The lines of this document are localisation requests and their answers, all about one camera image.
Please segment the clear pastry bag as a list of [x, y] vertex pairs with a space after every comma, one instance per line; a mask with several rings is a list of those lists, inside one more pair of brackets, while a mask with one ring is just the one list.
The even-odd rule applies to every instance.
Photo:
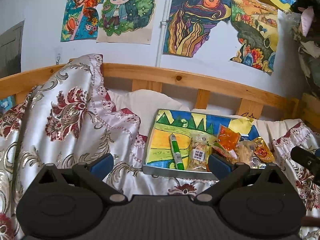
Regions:
[[260, 159], [255, 155], [256, 143], [249, 140], [238, 142], [235, 152], [237, 162], [242, 162], [250, 166], [250, 168], [259, 168], [261, 165]]

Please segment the orange translucent packet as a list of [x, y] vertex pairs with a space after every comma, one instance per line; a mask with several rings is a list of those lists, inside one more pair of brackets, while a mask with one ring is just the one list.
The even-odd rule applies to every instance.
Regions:
[[220, 125], [217, 140], [227, 151], [234, 150], [241, 138], [241, 134], [234, 132], [230, 128]]

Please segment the gold duck snack packet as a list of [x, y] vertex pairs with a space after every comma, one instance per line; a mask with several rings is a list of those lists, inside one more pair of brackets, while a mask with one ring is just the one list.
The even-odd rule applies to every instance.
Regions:
[[273, 153], [270, 151], [270, 149], [268, 148], [266, 142], [262, 137], [255, 138], [253, 142], [256, 145], [254, 153], [263, 163], [275, 162]]

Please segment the clear nut bar packet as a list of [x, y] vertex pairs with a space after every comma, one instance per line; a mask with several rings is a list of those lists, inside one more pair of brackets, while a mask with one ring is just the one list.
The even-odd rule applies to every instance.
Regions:
[[188, 171], [205, 172], [208, 139], [204, 134], [191, 134]]

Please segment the green white stick packet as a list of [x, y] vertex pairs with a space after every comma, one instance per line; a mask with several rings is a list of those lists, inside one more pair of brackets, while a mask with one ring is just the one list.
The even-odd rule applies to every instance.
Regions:
[[180, 153], [180, 148], [177, 143], [177, 139], [173, 133], [169, 136], [170, 147], [172, 151], [172, 155], [175, 161], [175, 166], [177, 170], [184, 170], [183, 160]]

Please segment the pink green white packet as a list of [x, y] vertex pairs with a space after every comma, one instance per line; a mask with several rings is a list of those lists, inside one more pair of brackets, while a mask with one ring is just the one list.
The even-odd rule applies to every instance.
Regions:
[[236, 155], [236, 152], [234, 150], [226, 150], [222, 145], [220, 145], [218, 142], [214, 142], [212, 144], [212, 148], [222, 157], [224, 157], [226, 160], [232, 162], [236, 161], [238, 159], [238, 156]]

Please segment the yellow snack bar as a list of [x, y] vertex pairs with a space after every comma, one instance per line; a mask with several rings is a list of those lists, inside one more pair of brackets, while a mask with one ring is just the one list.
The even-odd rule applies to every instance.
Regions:
[[206, 146], [206, 171], [210, 172], [210, 169], [208, 167], [208, 161], [209, 161], [209, 156], [212, 154], [212, 145], [207, 144]]

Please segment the metal tray with drawing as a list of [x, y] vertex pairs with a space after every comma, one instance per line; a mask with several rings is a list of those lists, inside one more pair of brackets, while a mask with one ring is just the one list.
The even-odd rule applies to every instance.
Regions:
[[263, 169], [264, 142], [251, 120], [159, 109], [145, 150], [143, 172], [219, 180], [242, 162]]

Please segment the white pillow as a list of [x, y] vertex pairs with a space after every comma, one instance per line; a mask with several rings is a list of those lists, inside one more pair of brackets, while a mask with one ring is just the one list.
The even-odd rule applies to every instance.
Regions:
[[[146, 89], [124, 94], [117, 94], [109, 90], [108, 94], [115, 103], [117, 110], [128, 108], [140, 117], [139, 131], [142, 135], [149, 135], [151, 123], [158, 109], [190, 110], [186, 105], [165, 94]], [[253, 125], [268, 146], [272, 146], [273, 139], [277, 140], [284, 136], [289, 129], [301, 121], [301, 119], [285, 119], [282, 121], [253, 120]]]

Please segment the landscape drawing poster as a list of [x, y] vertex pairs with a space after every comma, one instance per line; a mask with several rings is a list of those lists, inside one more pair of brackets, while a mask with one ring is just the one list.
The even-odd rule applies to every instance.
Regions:
[[231, 61], [263, 72], [274, 71], [278, 10], [258, 0], [232, 0], [231, 24], [241, 44]]

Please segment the girl drawing poster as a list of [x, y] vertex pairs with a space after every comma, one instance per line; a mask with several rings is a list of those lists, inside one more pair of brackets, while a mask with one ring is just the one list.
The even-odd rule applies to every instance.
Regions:
[[97, 5], [102, 2], [103, 0], [67, 0], [60, 41], [95, 40], [99, 22]]

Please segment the blond boy drawing poster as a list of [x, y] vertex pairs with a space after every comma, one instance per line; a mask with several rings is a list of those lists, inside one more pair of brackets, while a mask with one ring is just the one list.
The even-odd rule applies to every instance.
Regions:
[[151, 43], [157, 0], [104, 0], [97, 42]]

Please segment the swirly night drawing poster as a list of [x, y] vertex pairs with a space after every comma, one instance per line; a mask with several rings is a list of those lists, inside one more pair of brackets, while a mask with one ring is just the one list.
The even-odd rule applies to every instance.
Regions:
[[231, 11], [232, 0], [172, 0], [163, 53], [193, 57]]

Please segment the wooden bed rail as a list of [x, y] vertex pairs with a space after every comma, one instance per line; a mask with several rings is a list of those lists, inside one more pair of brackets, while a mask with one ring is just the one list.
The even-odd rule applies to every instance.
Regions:
[[[28, 92], [46, 82], [65, 64], [30, 70], [1, 78], [1, 99], [14, 96], [17, 103], [24, 100]], [[287, 99], [240, 83], [218, 79], [190, 72], [159, 67], [147, 67], [133, 64], [99, 63], [104, 77], [116, 77], [132, 81], [132, 91], [139, 89], [162, 92], [163, 84], [197, 89], [194, 108], [206, 109], [210, 93], [240, 98], [236, 113], [249, 118], [259, 119], [264, 106], [283, 111], [284, 119], [300, 118], [313, 131], [319, 132], [319, 100], [304, 93], [300, 100]]]

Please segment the grey wall panel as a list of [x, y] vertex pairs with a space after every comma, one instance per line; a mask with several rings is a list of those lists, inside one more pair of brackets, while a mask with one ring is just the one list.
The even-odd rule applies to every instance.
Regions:
[[1, 34], [0, 78], [21, 72], [21, 50], [24, 21]]

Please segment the white wall pipe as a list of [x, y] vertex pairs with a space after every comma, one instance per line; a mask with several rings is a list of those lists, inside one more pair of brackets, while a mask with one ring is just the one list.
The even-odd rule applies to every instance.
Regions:
[[159, 43], [158, 43], [156, 63], [155, 63], [156, 67], [161, 66], [161, 58], [162, 58], [163, 47], [164, 47], [164, 39], [165, 39], [165, 33], [166, 33], [166, 29], [167, 29], [167, 22], [169, 20], [169, 15], [170, 15], [171, 3], [172, 3], [172, 0], [165, 0], [163, 17], [160, 22], [160, 36], [159, 36]]

